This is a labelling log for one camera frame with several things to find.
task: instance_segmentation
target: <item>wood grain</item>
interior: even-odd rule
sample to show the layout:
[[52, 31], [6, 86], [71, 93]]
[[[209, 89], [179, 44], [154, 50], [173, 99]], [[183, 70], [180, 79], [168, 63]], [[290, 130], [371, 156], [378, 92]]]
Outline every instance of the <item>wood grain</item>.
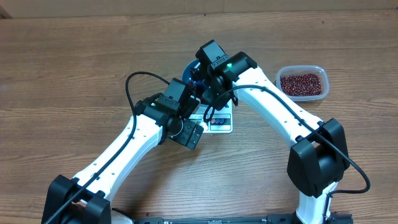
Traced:
[[[323, 67], [329, 95], [301, 106], [343, 124], [349, 154], [372, 182], [365, 195], [337, 195], [332, 209], [356, 223], [398, 218], [397, 11], [5, 19], [0, 30], [1, 223], [40, 223], [51, 181], [84, 169], [121, 132], [128, 74], [178, 78], [211, 39], [249, 54], [271, 80], [284, 66]], [[132, 80], [135, 101], [163, 90], [151, 77]], [[151, 150], [113, 206], [135, 217], [292, 213], [299, 195], [288, 156], [241, 103], [233, 134], [205, 134], [194, 151], [171, 141]], [[339, 188], [363, 186], [350, 168]]]
[[13, 18], [395, 9], [398, 0], [0, 0]]

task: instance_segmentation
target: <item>cable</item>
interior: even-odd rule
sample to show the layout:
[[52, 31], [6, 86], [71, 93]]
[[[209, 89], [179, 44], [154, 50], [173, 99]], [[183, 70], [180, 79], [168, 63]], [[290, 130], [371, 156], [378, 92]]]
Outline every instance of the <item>cable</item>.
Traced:
[[182, 130], [184, 129], [184, 122], [182, 121], [182, 118], [180, 118], [180, 120], [181, 120], [181, 129], [180, 129], [180, 131], [177, 134], [174, 134], [172, 136], [170, 135], [170, 136], [167, 136], [167, 137], [173, 138], [174, 136], [178, 136], [182, 132]]
[[333, 194], [362, 194], [367, 192], [370, 187], [371, 187], [371, 182], [368, 178], [368, 176], [365, 174], [365, 172], [360, 168], [360, 166], [358, 166], [353, 160], [351, 160], [348, 156], [346, 156], [343, 152], [341, 152], [334, 144], [332, 144], [329, 140], [327, 140], [325, 137], [323, 137], [321, 134], [319, 134], [317, 131], [315, 131], [313, 128], [311, 128], [310, 125], [308, 125], [292, 108], [290, 108], [288, 106], [288, 104], [283, 101], [276, 93], [274, 93], [273, 91], [269, 90], [267, 87], [265, 86], [259, 86], [259, 85], [241, 85], [241, 86], [237, 86], [234, 87], [226, 92], [224, 92], [223, 94], [221, 94], [219, 97], [217, 97], [215, 100], [213, 100], [207, 107], [205, 113], [203, 114], [203, 120], [205, 122], [209, 122], [215, 112], [215, 109], [213, 108], [209, 119], [205, 119], [207, 116], [207, 113], [209, 112], [209, 109], [212, 107], [213, 104], [215, 104], [215, 102], [217, 102], [221, 97], [225, 96], [226, 94], [238, 90], [238, 89], [242, 89], [242, 88], [256, 88], [256, 89], [260, 89], [261, 91], [266, 91], [267, 93], [271, 94], [274, 98], [276, 98], [280, 103], [282, 103], [282, 105], [301, 123], [303, 124], [308, 130], [310, 130], [313, 134], [315, 134], [317, 136], [317, 138], [321, 141], [324, 142], [325, 144], [327, 144], [329, 147], [331, 147], [334, 151], [336, 151], [338, 154], [340, 154], [345, 160], [347, 160], [363, 177], [363, 179], [365, 180], [366, 186], [364, 189], [361, 190], [334, 190], [331, 191], [329, 193], [327, 193], [326, 195], [326, 203], [325, 203], [325, 208], [323, 210], [323, 223], [326, 222], [326, 213], [327, 213], [327, 208], [328, 208], [328, 204], [329, 204], [329, 199], [332, 197]]
[[158, 79], [160, 79], [160, 80], [162, 80], [163, 82], [165, 82], [166, 84], [170, 84], [167, 80], [165, 80], [164, 78], [162, 78], [162, 77], [160, 77], [160, 76], [158, 76], [158, 75], [155, 75], [155, 74], [153, 74], [153, 73], [151, 73], [151, 72], [134, 72], [134, 73], [132, 73], [132, 74], [130, 74], [128, 77], [127, 77], [127, 79], [126, 79], [126, 94], [127, 94], [127, 99], [129, 100], [129, 104], [130, 104], [130, 107], [131, 107], [131, 111], [132, 111], [132, 116], [133, 116], [133, 118], [134, 118], [134, 121], [133, 121], [133, 123], [132, 123], [132, 129], [131, 129], [131, 132], [130, 132], [130, 134], [129, 134], [129, 136], [127, 137], [127, 140], [123, 143], [123, 145], [120, 147], [120, 149], [106, 162], [106, 164], [105, 165], [103, 165], [97, 172], [95, 172], [94, 174], [93, 174], [93, 176], [92, 176], [92, 178], [90, 179], [90, 180], [88, 180], [88, 182], [87, 183], [85, 183], [82, 187], [81, 187], [81, 189], [79, 189], [74, 195], [72, 195], [70, 198], [69, 198], [69, 200], [67, 200], [52, 216], [50, 216], [50, 218], [49, 219], [47, 219], [47, 221], [44, 223], [44, 224], [49, 224], [49, 223], [51, 223], [52, 221], [53, 221], [53, 219], [55, 218], [55, 217], [57, 217], [58, 215], [60, 215], [61, 214], [61, 212], [62, 211], [64, 211], [74, 200], [76, 200], [77, 199], [77, 197], [85, 190], [85, 189], [87, 189], [87, 187], [92, 183], [92, 182], [94, 182], [94, 180], [95, 179], [97, 179], [99, 176], [100, 176], [100, 174], [117, 158], [117, 156], [123, 151], [123, 149], [129, 144], [129, 142], [130, 142], [130, 140], [131, 139], [134, 139], [133, 138], [133, 135], [134, 135], [134, 132], [136, 131], [136, 126], [137, 126], [137, 115], [136, 115], [136, 113], [134, 112], [134, 104], [132, 103], [132, 100], [131, 100], [131, 96], [130, 96], [130, 91], [129, 91], [129, 82], [130, 82], [130, 79], [134, 76], [134, 75], [138, 75], [138, 74], [142, 74], [142, 75], [150, 75], [150, 76], [153, 76], [153, 77], [156, 77], [156, 78], [158, 78]]

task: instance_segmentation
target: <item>black cable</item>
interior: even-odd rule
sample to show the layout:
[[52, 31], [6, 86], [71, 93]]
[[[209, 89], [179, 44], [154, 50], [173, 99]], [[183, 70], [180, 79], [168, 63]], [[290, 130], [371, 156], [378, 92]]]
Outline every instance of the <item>black cable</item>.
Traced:
[[223, 94], [221, 94], [219, 97], [217, 97], [215, 100], [213, 100], [207, 107], [205, 113], [203, 114], [203, 120], [207, 123], [211, 120], [211, 118], [213, 117], [213, 114], [215, 112], [214, 108], [213, 111], [210, 114], [209, 119], [205, 119], [207, 116], [207, 113], [209, 112], [209, 109], [212, 107], [213, 104], [215, 104], [221, 97], [225, 96], [226, 94], [238, 90], [238, 89], [242, 89], [242, 88], [255, 88], [255, 89], [260, 89], [261, 91], [266, 91], [267, 93], [271, 94], [274, 98], [276, 98], [280, 103], [282, 103], [282, 105], [301, 123], [303, 124], [308, 130], [310, 130], [313, 134], [315, 134], [317, 136], [317, 138], [321, 141], [324, 142], [325, 144], [327, 144], [329, 147], [331, 147], [334, 151], [336, 151], [338, 154], [340, 154], [345, 160], [347, 160], [363, 177], [363, 179], [365, 180], [366, 186], [364, 189], [361, 190], [334, 190], [331, 191], [329, 193], [327, 193], [326, 195], [326, 203], [325, 203], [325, 208], [323, 210], [323, 222], [325, 223], [326, 221], [326, 213], [327, 213], [327, 208], [328, 208], [328, 204], [329, 204], [329, 199], [332, 197], [333, 194], [362, 194], [367, 192], [370, 187], [371, 187], [371, 182], [368, 178], [368, 176], [365, 174], [365, 172], [360, 168], [360, 166], [358, 166], [354, 161], [352, 161], [348, 156], [346, 156], [343, 152], [341, 152], [334, 144], [332, 144], [329, 140], [327, 140], [325, 137], [323, 137], [321, 134], [319, 134], [317, 131], [315, 131], [313, 128], [311, 128], [310, 125], [308, 125], [292, 108], [290, 108], [288, 106], [288, 104], [286, 102], [284, 102], [276, 93], [274, 93], [273, 91], [269, 90], [267, 87], [265, 86], [259, 86], [259, 85], [241, 85], [241, 86], [237, 86], [234, 87], [226, 92], [224, 92]]
[[165, 80], [164, 78], [162, 78], [162, 77], [160, 77], [160, 76], [158, 76], [158, 75], [155, 75], [155, 74], [153, 74], [153, 73], [151, 73], [151, 72], [134, 72], [134, 73], [132, 73], [132, 74], [130, 74], [128, 77], [127, 77], [127, 79], [126, 79], [126, 94], [127, 94], [127, 98], [128, 98], [128, 100], [129, 100], [129, 104], [130, 104], [130, 107], [131, 107], [131, 111], [132, 111], [132, 115], [133, 115], [133, 118], [134, 118], [134, 121], [133, 121], [133, 123], [132, 123], [132, 129], [131, 129], [131, 132], [130, 132], [130, 134], [129, 134], [129, 136], [127, 137], [127, 140], [123, 143], [123, 145], [120, 147], [120, 149], [106, 162], [106, 164], [105, 165], [103, 165], [97, 172], [95, 172], [94, 174], [93, 174], [93, 176], [92, 176], [92, 178], [90, 179], [90, 180], [88, 180], [88, 182], [85, 184], [85, 185], [83, 185], [82, 187], [81, 187], [81, 189], [79, 189], [74, 195], [72, 195], [70, 198], [69, 198], [69, 200], [68, 201], [66, 201], [52, 216], [50, 216], [50, 218], [49, 219], [47, 219], [47, 221], [44, 223], [44, 224], [49, 224], [50, 222], [52, 222], [53, 221], [53, 219], [55, 218], [55, 217], [57, 217], [58, 215], [60, 215], [61, 214], [61, 212], [62, 211], [64, 211], [74, 200], [76, 200], [77, 199], [77, 197], [92, 183], [92, 182], [94, 182], [94, 180], [95, 179], [97, 179], [99, 176], [100, 176], [100, 174], [117, 158], [117, 156], [123, 151], [123, 149], [129, 144], [129, 142], [130, 142], [130, 140], [131, 139], [134, 139], [133, 138], [133, 135], [134, 135], [134, 132], [136, 131], [136, 126], [137, 126], [137, 115], [136, 115], [136, 113], [134, 112], [134, 104], [132, 103], [132, 100], [131, 100], [131, 96], [130, 96], [130, 91], [129, 91], [129, 82], [130, 82], [130, 79], [134, 76], [134, 75], [141, 75], [141, 74], [143, 74], [143, 75], [150, 75], [150, 76], [153, 76], [153, 77], [156, 77], [156, 78], [158, 78], [158, 79], [160, 79], [160, 80], [162, 80], [163, 82], [165, 82], [166, 84], [170, 84], [167, 80]]

